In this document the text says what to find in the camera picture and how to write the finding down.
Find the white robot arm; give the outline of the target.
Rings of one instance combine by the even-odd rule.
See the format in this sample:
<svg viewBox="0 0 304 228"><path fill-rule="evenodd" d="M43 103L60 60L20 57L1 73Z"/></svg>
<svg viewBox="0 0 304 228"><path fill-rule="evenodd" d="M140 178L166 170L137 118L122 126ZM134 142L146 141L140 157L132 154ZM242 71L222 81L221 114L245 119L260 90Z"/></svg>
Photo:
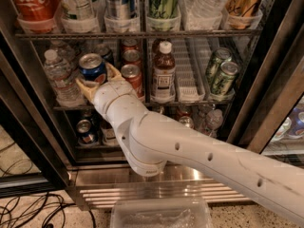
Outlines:
<svg viewBox="0 0 304 228"><path fill-rule="evenodd" d="M208 137L148 110L118 69L108 68L113 74L108 82L77 78L76 84L111 124L137 174L153 177L167 162L182 164L304 226L304 169Z"/></svg>

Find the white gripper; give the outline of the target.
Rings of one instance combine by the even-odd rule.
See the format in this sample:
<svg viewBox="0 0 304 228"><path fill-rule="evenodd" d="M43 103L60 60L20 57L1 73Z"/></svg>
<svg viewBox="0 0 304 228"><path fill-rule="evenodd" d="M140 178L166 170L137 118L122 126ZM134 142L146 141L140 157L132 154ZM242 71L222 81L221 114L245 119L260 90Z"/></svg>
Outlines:
<svg viewBox="0 0 304 228"><path fill-rule="evenodd" d="M105 66L108 83L100 86L98 83L77 78L76 84L83 95L93 102L96 111L118 131L124 122L143 116L147 108L137 98L132 85L123 81L121 72L110 63Z"/></svg>

